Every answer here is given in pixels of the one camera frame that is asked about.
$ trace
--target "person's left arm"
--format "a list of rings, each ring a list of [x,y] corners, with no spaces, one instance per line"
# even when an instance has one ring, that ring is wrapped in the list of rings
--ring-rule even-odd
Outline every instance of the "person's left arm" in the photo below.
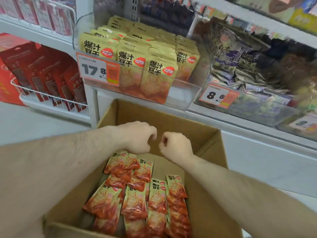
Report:
[[[38,220],[114,152],[150,151],[157,131],[134,122],[0,147],[0,234]]]

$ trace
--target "hand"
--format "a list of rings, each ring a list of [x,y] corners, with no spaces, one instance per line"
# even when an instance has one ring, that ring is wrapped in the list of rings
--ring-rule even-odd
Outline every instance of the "hand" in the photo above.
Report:
[[[156,140],[157,130],[148,123],[136,121],[116,126],[116,137],[123,149],[134,154],[143,154],[150,151],[147,143],[151,137]]]
[[[181,133],[165,132],[159,149],[165,158],[179,166],[193,156],[190,140]]]

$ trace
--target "blue package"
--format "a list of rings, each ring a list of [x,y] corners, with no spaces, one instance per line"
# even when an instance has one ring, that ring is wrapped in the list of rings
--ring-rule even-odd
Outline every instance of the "blue package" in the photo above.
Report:
[[[316,3],[317,0],[305,0],[300,7],[303,8],[303,12],[308,13]]]

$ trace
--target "upper shelf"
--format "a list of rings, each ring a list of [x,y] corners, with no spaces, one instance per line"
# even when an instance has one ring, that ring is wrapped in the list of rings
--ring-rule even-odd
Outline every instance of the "upper shelf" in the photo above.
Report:
[[[0,15],[0,31],[66,52],[76,59],[72,36],[63,36],[49,29],[5,14]]]
[[[317,36],[301,31],[295,27],[291,27],[278,20],[272,19],[265,15],[256,13],[242,6],[228,2],[226,0],[194,0],[205,5],[216,8],[224,13],[228,13],[241,20],[253,23],[260,27],[266,28],[271,32],[277,32],[287,36],[295,41],[317,48]]]

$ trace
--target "open cardboard box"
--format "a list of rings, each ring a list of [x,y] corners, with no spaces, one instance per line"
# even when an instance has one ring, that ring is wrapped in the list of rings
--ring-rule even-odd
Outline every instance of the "open cardboard box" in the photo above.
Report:
[[[220,131],[206,124],[158,112],[123,100],[113,101],[100,120],[98,128],[134,121],[147,122],[158,130],[156,141],[149,141],[151,153],[138,156],[139,158],[142,156],[145,159],[155,159],[153,178],[165,180],[166,174],[177,174],[182,177],[188,194],[186,203],[192,223],[193,237],[241,238],[241,228],[210,197],[204,188],[180,167],[160,157],[159,142],[163,133],[166,131],[180,132],[190,139],[194,154],[228,168]],[[100,165],[46,214],[44,219],[46,237],[112,237],[89,231],[94,217],[82,210],[83,205],[101,185],[101,182],[106,179],[103,175],[105,165],[106,162]],[[120,222],[117,236],[124,234],[122,229],[124,230],[124,225]]]

